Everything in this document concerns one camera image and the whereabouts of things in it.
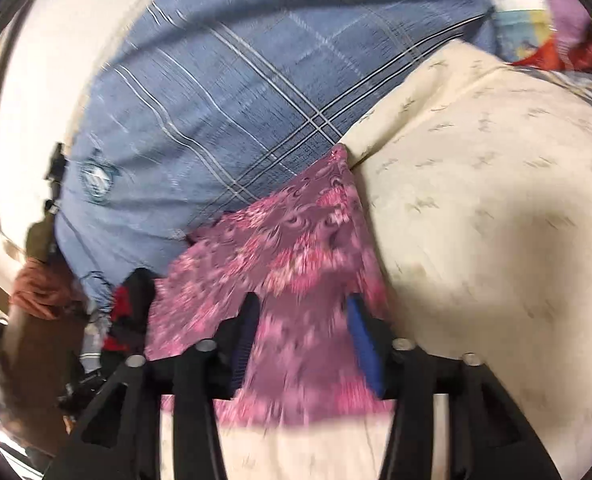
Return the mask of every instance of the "purple floral cloth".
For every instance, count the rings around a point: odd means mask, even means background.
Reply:
[[[157,281],[149,359],[212,336],[248,291],[263,302],[245,383],[216,403],[221,424],[302,425],[391,409],[368,390],[343,313],[358,291],[375,314],[386,311],[346,159],[336,145],[284,189],[193,233],[196,243]]]

